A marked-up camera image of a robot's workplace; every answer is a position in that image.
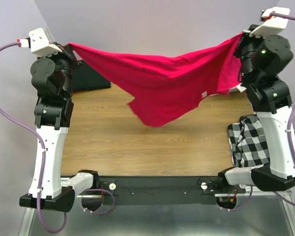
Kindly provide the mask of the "pink red t-shirt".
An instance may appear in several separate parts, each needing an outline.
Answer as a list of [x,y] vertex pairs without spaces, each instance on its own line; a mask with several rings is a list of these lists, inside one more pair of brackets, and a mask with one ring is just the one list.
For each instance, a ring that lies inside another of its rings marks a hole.
[[91,68],[132,95],[128,105],[143,124],[160,127],[197,108],[206,97],[229,94],[239,84],[240,60],[233,52],[240,38],[237,34],[176,57],[71,46]]

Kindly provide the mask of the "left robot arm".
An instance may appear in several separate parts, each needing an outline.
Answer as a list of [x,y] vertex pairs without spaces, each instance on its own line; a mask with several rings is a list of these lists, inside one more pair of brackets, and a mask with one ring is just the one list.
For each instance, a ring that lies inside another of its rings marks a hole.
[[61,184],[63,146],[74,104],[72,71],[81,65],[69,45],[56,42],[32,50],[31,84],[37,90],[34,108],[37,153],[34,176],[28,193],[19,198],[21,207],[70,212],[81,192],[94,194],[99,189],[98,173],[80,170],[68,183]]

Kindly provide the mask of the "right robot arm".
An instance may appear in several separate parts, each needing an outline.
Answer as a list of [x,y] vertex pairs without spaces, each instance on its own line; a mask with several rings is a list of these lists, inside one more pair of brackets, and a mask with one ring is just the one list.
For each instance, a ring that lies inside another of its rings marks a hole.
[[240,59],[241,84],[264,129],[270,161],[219,172],[215,186],[223,193],[239,184],[265,192],[295,185],[295,136],[289,122],[295,106],[288,85],[278,77],[294,55],[279,30],[261,29],[261,25],[251,25],[244,30],[234,56]]

